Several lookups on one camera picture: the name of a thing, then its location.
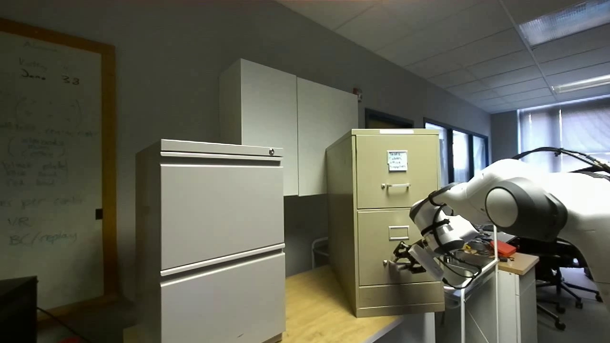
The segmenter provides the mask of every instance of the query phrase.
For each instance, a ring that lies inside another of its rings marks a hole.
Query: cabinet
[[[142,342],[285,332],[285,199],[271,147],[161,140],[138,153]]]
[[[285,197],[325,195],[325,153],[359,126],[357,96],[241,60],[222,75],[222,136],[283,147]]]
[[[422,239],[409,212],[439,189],[439,147],[431,130],[351,130],[329,149],[330,258],[357,317],[445,309],[430,273],[386,263]]]
[[[458,343],[460,330],[466,330],[462,342],[536,343],[536,263],[529,254],[498,263],[494,279],[466,302],[466,328],[456,326],[460,319],[445,321],[452,324],[445,328],[443,343]]]
[[[536,343],[538,309],[536,309],[536,256],[517,254],[508,269],[498,271],[498,338],[502,343]]]

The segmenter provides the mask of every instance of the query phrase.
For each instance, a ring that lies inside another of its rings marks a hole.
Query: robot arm
[[[449,258],[464,244],[485,237],[485,227],[519,239],[573,243],[588,260],[603,300],[610,300],[610,182],[584,174],[546,174],[521,161],[500,161],[468,183],[445,187],[411,212],[422,241],[412,256],[437,279],[464,286],[479,275],[472,262],[458,258],[464,275],[449,267]]]

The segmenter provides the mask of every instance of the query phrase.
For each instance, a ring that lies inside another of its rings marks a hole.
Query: whiteboard
[[[58,309],[106,296],[113,262],[104,54],[12,29],[3,21],[0,281],[39,277],[39,307]]]

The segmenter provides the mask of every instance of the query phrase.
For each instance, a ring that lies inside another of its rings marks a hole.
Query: wall
[[[517,115],[504,113],[491,117],[492,121],[492,162],[512,159],[519,153]]]
[[[155,138],[220,140],[218,79],[239,58],[348,92],[361,88],[367,107],[416,124],[433,119],[491,134],[483,111],[269,0],[3,0],[0,16],[117,48],[117,225],[128,298],[136,290],[134,155]],[[323,233],[321,223],[287,223],[296,273]]]

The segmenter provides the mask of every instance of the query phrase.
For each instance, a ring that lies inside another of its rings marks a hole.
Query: floor
[[[586,277],[584,269],[565,269],[567,283],[595,288]],[[584,300],[584,307],[578,309],[573,296],[563,294],[561,303],[567,309],[561,319],[567,330],[557,330],[555,323],[538,313],[538,343],[597,343],[610,342],[610,311],[605,303],[599,303],[595,296],[588,292],[576,292]]]
[[[592,286],[592,281],[582,269],[567,269],[569,283]],[[538,315],[538,343],[607,343],[610,342],[610,311],[605,303],[599,303],[595,296],[578,292],[584,300],[584,307],[578,309],[574,298],[563,296],[561,303],[565,313],[561,315],[567,324],[565,330],[557,330],[555,323]],[[130,303],[115,303],[113,307],[92,309],[79,319],[71,319],[65,326],[54,326],[43,330],[39,343],[121,343],[123,328],[136,323],[136,313]]]

